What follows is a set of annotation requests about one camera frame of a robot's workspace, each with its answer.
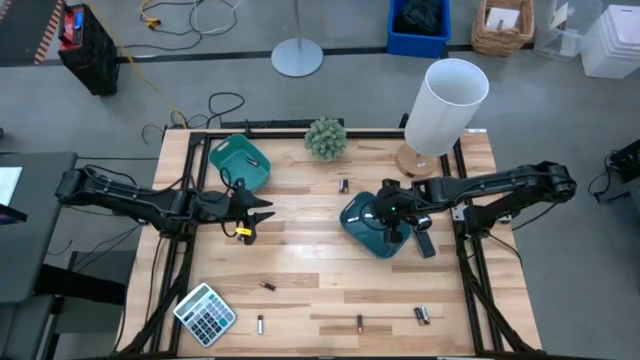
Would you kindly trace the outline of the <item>stacked white plastic bins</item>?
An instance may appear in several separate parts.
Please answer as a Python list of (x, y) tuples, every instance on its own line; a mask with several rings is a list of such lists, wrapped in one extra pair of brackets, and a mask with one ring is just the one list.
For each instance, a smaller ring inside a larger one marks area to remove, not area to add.
[(640, 69), (640, 6), (611, 4), (580, 52), (586, 76), (621, 80)]

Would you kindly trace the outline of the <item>dark teal plastic bin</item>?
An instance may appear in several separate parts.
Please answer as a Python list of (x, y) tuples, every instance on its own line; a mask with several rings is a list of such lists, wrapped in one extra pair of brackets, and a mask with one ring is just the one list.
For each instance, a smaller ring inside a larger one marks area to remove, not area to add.
[[(411, 235), (411, 227), (406, 223), (400, 223), (403, 242), (397, 245), (388, 245), (384, 242), (384, 230), (382, 225), (370, 211), (370, 204), (376, 196), (370, 192), (358, 193), (342, 210), (340, 223), (346, 232), (358, 240), (366, 249), (379, 258), (391, 258), (404, 245)], [(348, 223), (347, 219), (359, 217), (358, 221)]]

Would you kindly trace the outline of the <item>potted green succulent plant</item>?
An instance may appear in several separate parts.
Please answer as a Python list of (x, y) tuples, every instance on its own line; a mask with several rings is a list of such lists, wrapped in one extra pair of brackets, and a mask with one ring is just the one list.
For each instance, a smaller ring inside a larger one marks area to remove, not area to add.
[(305, 133), (305, 148), (312, 156), (324, 162), (340, 157), (347, 147), (345, 128), (335, 118), (321, 117), (314, 121)]

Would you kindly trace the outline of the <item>white paper sheet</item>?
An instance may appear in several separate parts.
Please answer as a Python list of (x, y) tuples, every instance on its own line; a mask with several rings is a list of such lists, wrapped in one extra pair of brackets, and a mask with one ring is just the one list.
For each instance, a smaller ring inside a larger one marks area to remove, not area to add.
[(491, 30), (515, 29), (519, 17), (519, 10), (491, 7), (486, 13), (485, 26)]

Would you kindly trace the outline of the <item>black and red power box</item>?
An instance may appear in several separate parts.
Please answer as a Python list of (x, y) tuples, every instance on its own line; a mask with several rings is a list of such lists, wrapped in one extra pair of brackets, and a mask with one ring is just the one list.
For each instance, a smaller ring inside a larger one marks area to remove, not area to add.
[(92, 95), (117, 92), (116, 44), (87, 4), (63, 3), (58, 39), (61, 62)]

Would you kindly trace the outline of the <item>blue plastic bin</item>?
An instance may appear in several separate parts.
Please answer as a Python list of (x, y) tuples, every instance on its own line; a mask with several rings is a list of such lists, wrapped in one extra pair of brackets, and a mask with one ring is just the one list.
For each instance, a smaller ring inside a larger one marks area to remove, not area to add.
[(436, 35), (409, 34), (395, 31), (395, 17), (400, 14), (402, 7), (408, 0), (389, 1), (387, 52), (392, 55), (439, 58), (452, 34), (450, 0), (441, 0), (440, 28)]

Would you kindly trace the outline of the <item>light teal plastic bin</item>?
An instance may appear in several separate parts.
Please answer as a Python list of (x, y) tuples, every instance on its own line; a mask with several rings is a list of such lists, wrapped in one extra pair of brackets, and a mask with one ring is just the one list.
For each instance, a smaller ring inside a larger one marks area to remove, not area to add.
[[(254, 167), (246, 158), (258, 162)], [(209, 152), (209, 162), (233, 184), (238, 178), (245, 180), (245, 188), (257, 192), (270, 179), (271, 163), (269, 159), (244, 135), (234, 134), (224, 139)]]

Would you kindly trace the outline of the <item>white shade wooden table lamp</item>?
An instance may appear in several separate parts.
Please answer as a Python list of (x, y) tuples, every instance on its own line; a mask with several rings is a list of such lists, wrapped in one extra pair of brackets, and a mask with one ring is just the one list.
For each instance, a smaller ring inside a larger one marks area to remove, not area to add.
[(431, 64), (404, 125), (405, 143), (396, 153), (396, 166), (406, 176), (433, 173), (463, 135), (490, 90), (486, 74), (457, 58)]

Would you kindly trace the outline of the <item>black mat with striped edge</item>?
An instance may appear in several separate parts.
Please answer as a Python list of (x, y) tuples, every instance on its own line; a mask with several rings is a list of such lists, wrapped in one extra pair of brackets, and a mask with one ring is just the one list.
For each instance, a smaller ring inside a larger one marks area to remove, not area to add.
[(61, 7), (62, 0), (0, 0), (0, 67), (40, 64)]

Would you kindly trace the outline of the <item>black aluminium table frame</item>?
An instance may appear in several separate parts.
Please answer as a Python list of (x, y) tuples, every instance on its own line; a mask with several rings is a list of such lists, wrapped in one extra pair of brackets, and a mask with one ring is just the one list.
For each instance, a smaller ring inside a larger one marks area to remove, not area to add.
[[(374, 256), (339, 221), (350, 193), (376, 192), (398, 178), (399, 129), (361, 131), (338, 161), (316, 161), (299, 129), (254, 144), (272, 165), (260, 197), (275, 215), (258, 226), (254, 244), (226, 237), (216, 226), (198, 230), (189, 283), (206, 283), (235, 312), (236, 322), (214, 345), (201, 346), (173, 316), (160, 331), (162, 349), (181, 356), (470, 355), (468, 310), (448, 213), (434, 216), (436, 255), (423, 258), (407, 241), (389, 259)], [(270, 291), (260, 285), (276, 286)], [(429, 325), (413, 309), (424, 306)], [(264, 333), (257, 317), (264, 316)], [(359, 335), (357, 315), (364, 317)]]

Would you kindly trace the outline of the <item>clear plastic box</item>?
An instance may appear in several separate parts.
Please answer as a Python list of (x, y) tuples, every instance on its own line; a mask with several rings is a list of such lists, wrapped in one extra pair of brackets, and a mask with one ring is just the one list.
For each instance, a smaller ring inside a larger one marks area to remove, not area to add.
[(536, 55), (560, 62), (573, 60), (602, 12), (602, 0), (541, 0), (536, 20)]

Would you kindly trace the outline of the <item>wicker basket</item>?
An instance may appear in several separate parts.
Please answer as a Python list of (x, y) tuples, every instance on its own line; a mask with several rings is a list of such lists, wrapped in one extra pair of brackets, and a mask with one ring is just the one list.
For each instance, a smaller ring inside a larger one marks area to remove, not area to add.
[[(490, 29), (486, 22), (491, 8), (518, 11), (514, 27)], [(471, 45), (484, 55), (511, 56), (532, 40), (534, 30), (533, 0), (480, 0), (471, 30)]]

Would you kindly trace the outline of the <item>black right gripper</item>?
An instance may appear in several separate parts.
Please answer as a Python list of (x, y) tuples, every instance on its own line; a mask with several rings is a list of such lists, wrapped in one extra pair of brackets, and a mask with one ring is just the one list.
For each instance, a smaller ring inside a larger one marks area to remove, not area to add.
[[(385, 233), (402, 233), (400, 222), (406, 222), (412, 226), (419, 223), (419, 217), (415, 213), (413, 193), (403, 189), (399, 181), (383, 179), (382, 187), (373, 201), (373, 216), (387, 226)], [(397, 245), (403, 242), (402, 234), (385, 234), (384, 242), (388, 245)]]

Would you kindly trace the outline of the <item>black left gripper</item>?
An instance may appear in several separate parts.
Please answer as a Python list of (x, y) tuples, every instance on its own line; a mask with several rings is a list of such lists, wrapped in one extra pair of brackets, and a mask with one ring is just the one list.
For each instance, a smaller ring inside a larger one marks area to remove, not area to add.
[[(256, 226), (270, 217), (274, 216), (274, 212), (265, 213), (249, 213), (250, 208), (270, 207), (273, 203), (264, 199), (260, 199), (253, 195), (245, 188), (245, 180), (238, 178), (233, 185), (233, 195), (230, 197), (229, 207), (226, 215), (221, 219), (220, 224), (223, 233), (229, 237), (238, 237), (244, 245), (252, 245), (257, 238)], [(233, 234), (227, 231), (226, 223), (234, 222), (236, 227), (247, 228), (252, 230), (252, 235), (246, 236), (238, 234), (235, 230)]]

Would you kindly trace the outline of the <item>grey desktop calculator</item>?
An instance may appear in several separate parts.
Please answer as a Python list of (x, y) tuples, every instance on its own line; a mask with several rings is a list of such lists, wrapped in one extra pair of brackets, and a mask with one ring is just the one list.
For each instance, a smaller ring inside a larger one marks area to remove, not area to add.
[(174, 316), (198, 341), (208, 348), (236, 322), (236, 314), (206, 283), (189, 292), (173, 310)]

